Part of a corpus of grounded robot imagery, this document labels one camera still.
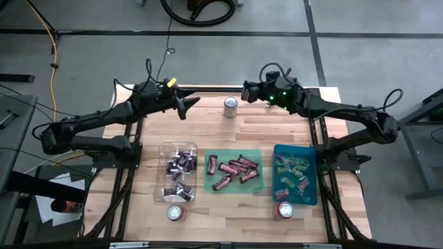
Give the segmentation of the black support beam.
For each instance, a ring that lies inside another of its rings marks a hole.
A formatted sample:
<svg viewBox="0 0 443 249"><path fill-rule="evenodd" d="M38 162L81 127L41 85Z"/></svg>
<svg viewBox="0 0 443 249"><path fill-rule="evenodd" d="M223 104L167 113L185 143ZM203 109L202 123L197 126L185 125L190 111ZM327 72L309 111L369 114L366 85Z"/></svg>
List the black support beam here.
<svg viewBox="0 0 443 249"><path fill-rule="evenodd" d="M50 182L20 172L10 173L3 187L3 191L22 192L35 196L45 196L52 199L62 199L79 203L83 203L86 196L84 190Z"/></svg>

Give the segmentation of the white paper sheets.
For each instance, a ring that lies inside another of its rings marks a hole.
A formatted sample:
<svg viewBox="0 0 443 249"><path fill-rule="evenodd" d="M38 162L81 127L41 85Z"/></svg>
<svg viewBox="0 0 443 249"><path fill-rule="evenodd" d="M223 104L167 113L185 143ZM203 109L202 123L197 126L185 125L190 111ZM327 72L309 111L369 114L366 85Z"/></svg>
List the white paper sheets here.
<svg viewBox="0 0 443 249"><path fill-rule="evenodd" d="M85 181L78 180L72 181L71 175L69 173L61 174L56 176L54 179L50 179L50 182L59 183L62 185L67 185L69 187L74 187L79 190L85 190ZM39 215L42 223L47 221L52 221L53 226L62 225L72 221L77 221L80 219L82 213L60 213L54 212L51 209L51 203L54 199L45 196L36 196L37 207L39 210Z"/></svg>

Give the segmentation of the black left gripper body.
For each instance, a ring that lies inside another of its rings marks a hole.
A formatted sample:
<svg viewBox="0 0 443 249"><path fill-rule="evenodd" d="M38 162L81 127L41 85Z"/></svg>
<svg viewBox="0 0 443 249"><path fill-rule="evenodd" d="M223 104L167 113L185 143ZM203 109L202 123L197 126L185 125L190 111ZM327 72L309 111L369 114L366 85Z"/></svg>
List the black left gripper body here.
<svg viewBox="0 0 443 249"><path fill-rule="evenodd" d="M180 88L177 85L153 81L142 82L133 87L133 110L166 111L177 108Z"/></svg>

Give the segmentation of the black aluminium frame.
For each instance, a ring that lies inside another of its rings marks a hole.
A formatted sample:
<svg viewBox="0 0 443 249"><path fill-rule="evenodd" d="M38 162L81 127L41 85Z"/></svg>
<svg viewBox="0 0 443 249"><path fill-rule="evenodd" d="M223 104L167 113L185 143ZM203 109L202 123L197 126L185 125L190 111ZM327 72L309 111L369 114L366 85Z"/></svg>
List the black aluminium frame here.
<svg viewBox="0 0 443 249"><path fill-rule="evenodd" d="M310 145L312 138L347 134L344 120L326 118L309 130L308 122L262 102L241 103L235 118L222 111L225 97L240 95L239 86L198 86L200 101L178 127L173 113L149 116L143 123L141 163L134 172L127 200L101 232L102 237L144 241L150 248L205 243L221 248L333 248L359 249L359 242L342 231L338 215L324 200L298 205L287 220L274 216L271 199L271 154L275 144ZM186 218L170 221L167 204L154 200L159 145L166 140L191 141L199 157L209 149L259 149L264 162L264 189L257 193L211 194L204 189L204 173L197 172L197 195L186 203Z"/></svg>

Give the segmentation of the clear plastic basket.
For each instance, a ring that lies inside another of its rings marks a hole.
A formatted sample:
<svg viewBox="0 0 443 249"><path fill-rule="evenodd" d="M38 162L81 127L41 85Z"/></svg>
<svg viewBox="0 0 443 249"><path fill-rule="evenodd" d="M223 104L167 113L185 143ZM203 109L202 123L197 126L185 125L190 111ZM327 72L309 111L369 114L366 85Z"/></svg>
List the clear plastic basket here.
<svg viewBox="0 0 443 249"><path fill-rule="evenodd" d="M186 185L189 185L193 189L193 193L190 194L193 196L193 199L196 194L196 183L197 183L197 169L195 172L190 174L183 174L179 180L173 181L172 174L181 170L182 167L177 165L177 154L179 152L185 151L189 156L197 156L198 162L198 147L193 142L163 142L159 147L159 164L157 167L157 176L156 176L156 187L153 193L153 197L155 201L162 203L187 203L184 199L182 199L178 193L183 192L183 190L179 189L175 183L177 181L181 181ZM168 161L172 161L174 163L174 169L172 170L172 174L166 174L166 165ZM177 195L175 196L167 196L163 197L161 195L161 190L163 188L176 188Z"/></svg>

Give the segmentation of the grey side table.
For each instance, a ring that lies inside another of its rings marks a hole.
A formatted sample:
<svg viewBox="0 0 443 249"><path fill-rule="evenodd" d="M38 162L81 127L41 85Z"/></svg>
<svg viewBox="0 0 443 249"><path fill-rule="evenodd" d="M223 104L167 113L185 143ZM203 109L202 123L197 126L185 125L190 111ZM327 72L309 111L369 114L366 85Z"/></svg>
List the grey side table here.
<svg viewBox="0 0 443 249"><path fill-rule="evenodd" d="M8 233L19 194L10 185L15 162L37 104L35 95L0 96L0 245Z"/></svg>

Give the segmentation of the blue plastic basket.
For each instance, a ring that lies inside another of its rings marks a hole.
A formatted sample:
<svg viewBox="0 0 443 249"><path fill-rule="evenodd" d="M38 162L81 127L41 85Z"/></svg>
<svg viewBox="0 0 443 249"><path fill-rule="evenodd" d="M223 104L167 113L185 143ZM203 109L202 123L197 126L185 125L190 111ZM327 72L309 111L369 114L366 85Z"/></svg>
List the blue plastic basket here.
<svg viewBox="0 0 443 249"><path fill-rule="evenodd" d="M279 154L281 156L284 156L287 159L287 165L276 165L275 164L275 155ZM293 163L293 158L304 158L309 161L308 167L299 167L295 166ZM276 168L277 167L286 167L290 169L289 172L278 174ZM305 189L304 192L300 192L298 190L298 183L299 179L296 178L292 173L291 169L296 168L300 170L309 180L309 185ZM299 147L299 146L293 146L293 145L281 145L277 144L273 148L273 155L272 155L272 181L271 181L271 197L275 202L281 202L281 201L287 201L294 205L317 205L318 204L318 197L317 197L317 171L316 171L316 152L312 147ZM280 179L282 177L287 177L291 181L295 183L295 187L293 189L288 188L284 183L280 182ZM282 200L276 200L274 197L274 193L277 190L282 190L288 188L289 189L289 195L282 199ZM306 204L303 203L302 197L308 196L311 201L310 203Z"/></svg>

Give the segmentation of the red soda can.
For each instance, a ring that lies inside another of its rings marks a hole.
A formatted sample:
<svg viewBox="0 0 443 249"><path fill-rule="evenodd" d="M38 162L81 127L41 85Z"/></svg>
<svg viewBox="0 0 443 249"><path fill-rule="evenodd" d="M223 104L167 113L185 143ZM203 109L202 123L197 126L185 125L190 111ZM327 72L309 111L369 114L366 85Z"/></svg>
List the red soda can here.
<svg viewBox="0 0 443 249"><path fill-rule="evenodd" d="M167 218L171 221L182 221L186 218L186 208L179 204L172 204L167 209Z"/></svg>
<svg viewBox="0 0 443 249"><path fill-rule="evenodd" d="M293 216L293 205L289 202L279 202L275 207L276 219L290 219Z"/></svg>

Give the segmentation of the black floor strip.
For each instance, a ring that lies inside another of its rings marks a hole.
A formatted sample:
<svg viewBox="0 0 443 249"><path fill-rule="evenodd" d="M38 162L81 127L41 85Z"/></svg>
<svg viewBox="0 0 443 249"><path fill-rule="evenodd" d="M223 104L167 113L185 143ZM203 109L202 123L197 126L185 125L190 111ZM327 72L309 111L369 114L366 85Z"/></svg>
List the black floor strip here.
<svg viewBox="0 0 443 249"><path fill-rule="evenodd" d="M34 80L34 75L0 73L0 82L33 83Z"/></svg>

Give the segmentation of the orange and black bottle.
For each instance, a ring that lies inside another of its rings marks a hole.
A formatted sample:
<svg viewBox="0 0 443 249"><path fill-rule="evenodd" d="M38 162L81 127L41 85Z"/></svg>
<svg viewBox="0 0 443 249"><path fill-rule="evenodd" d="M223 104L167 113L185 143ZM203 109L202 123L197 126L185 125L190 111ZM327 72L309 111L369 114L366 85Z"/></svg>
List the orange and black bottle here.
<svg viewBox="0 0 443 249"><path fill-rule="evenodd" d="M83 204L73 201L55 199L51 203L51 209L52 211L59 213L81 213Z"/></svg>

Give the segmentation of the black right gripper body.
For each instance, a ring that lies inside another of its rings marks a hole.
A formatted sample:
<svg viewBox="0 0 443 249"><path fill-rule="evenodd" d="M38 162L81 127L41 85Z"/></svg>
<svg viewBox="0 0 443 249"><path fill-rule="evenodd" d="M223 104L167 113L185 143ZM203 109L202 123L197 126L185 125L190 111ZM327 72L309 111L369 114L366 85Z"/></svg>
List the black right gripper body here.
<svg viewBox="0 0 443 249"><path fill-rule="evenodd" d="M259 84L259 90L259 99L268 101L271 105L287 111L297 111L304 107L304 89L296 77L266 74L265 82Z"/></svg>

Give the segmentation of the silver soda can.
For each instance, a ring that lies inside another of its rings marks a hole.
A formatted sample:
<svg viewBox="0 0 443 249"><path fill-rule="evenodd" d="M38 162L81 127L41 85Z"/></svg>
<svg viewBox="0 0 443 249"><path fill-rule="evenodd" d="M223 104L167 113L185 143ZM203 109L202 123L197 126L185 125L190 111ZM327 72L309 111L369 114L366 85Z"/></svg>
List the silver soda can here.
<svg viewBox="0 0 443 249"><path fill-rule="evenodd" d="M229 96L224 100L224 115L227 118L234 118L237 115L238 101L235 97Z"/></svg>

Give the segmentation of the grey metal stand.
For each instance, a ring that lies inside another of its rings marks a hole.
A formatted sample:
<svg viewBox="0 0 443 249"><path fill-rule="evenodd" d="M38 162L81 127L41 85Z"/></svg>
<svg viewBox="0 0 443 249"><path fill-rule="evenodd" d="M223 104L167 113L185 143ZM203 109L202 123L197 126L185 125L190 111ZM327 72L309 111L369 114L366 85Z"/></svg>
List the grey metal stand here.
<svg viewBox="0 0 443 249"><path fill-rule="evenodd" d="M411 155L423 190L406 196L408 201L443 197L443 88L399 121L399 129Z"/></svg>

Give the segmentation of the translucent green plastic basket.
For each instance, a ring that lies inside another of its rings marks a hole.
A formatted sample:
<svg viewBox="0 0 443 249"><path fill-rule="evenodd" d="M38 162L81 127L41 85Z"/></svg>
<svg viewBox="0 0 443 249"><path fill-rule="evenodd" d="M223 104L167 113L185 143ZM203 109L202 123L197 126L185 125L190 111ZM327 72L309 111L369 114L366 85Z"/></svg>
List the translucent green plastic basket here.
<svg viewBox="0 0 443 249"><path fill-rule="evenodd" d="M208 174L209 157L216 156L215 173ZM244 183L240 183L240 178L249 174L252 169L249 169L247 173L240 173L237 176L232 176L230 182L222 187L220 190L215 190L214 186L221 183L222 180L226 181L228 174L219 169L220 163L227 164L230 160L238 160L240 156L257 163L257 171L259 176L253 177L251 180L247 180ZM262 169L262 153L259 149L209 149L205 153L204 163L204 189L209 193L252 193L260 192L264 189L264 173Z"/></svg>

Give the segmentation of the black stand leg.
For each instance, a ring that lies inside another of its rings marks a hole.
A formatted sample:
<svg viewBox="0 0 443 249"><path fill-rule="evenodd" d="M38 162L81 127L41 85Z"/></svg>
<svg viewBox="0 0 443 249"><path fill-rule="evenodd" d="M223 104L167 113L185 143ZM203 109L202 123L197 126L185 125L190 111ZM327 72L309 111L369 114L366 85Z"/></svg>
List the black stand leg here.
<svg viewBox="0 0 443 249"><path fill-rule="evenodd" d="M50 22L43 16L43 14L35 7L31 0L26 0L26 3L30 7L30 9L34 12L34 14L39 19L40 23L43 25L46 31L48 31L51 35L57 35L58 30L56 30Z"/></svg>

